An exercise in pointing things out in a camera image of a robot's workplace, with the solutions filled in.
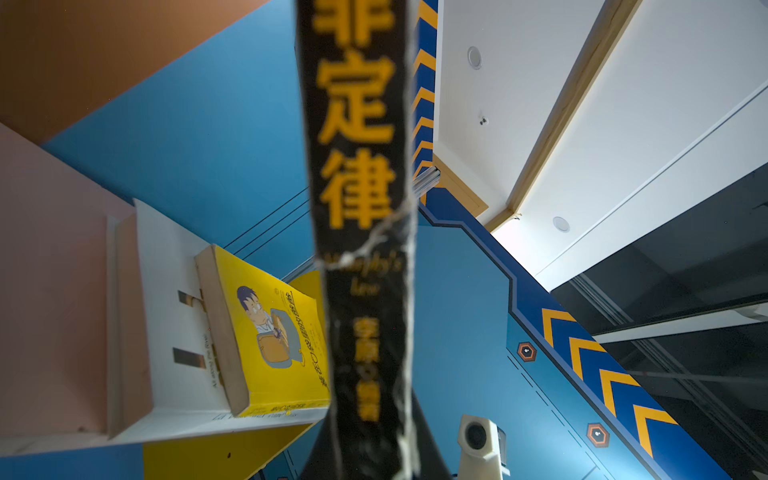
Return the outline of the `black book yellow title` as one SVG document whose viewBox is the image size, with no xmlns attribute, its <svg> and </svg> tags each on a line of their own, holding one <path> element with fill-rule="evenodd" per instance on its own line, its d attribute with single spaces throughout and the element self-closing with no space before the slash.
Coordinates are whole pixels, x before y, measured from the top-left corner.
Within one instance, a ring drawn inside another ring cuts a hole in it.
<svg viewBox="0 0 768 480">
<path fill-rule="evenodd" d="M 322 275 L 341 479 L 410 479 L 416 205 L 410 1 L 300 1 L 315 262 Z"/>
</svg>

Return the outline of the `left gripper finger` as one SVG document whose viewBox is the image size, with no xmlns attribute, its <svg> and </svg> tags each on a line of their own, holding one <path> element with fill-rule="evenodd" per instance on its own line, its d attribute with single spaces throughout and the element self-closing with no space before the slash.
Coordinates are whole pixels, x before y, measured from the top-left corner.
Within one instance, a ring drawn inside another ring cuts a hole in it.
<svg viewBox="0 0 768 480">
<path fill-rule="evenodd" d="M 414 435 L 418 451 L 418 465 L 414 468 L 413 479 L 451 480 L 453 474 L 448 469 L 440 453 L 414 391 L 412 391 L 411 404 Z"/>
</svg>

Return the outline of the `yellow cartoon cover book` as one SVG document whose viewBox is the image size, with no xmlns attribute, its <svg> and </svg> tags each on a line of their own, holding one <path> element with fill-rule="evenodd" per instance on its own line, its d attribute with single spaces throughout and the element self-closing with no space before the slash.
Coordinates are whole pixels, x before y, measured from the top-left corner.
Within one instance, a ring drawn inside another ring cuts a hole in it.
<svg viewBox="0 0 768 480">
<path fill-rule="evenodd" d="M 316 300 L 216 245 L 195 264 L 232 414 L 328 408 L 328 354 Z"/>
</svg>

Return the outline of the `white book brown pattern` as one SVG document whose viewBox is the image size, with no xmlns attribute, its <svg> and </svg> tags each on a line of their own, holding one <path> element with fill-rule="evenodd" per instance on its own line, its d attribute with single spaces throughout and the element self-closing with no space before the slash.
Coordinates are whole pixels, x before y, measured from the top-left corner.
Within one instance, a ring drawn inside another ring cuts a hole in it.
<svg viewBox="0 0 768 480">
<path fill-rule="evenodd" d="M 123 443 L 311 424 L 323 408 L 235 417 L 195 256 L 207 242 L 151 206 L 108 221 L 108 435 Z"/>
</svg>

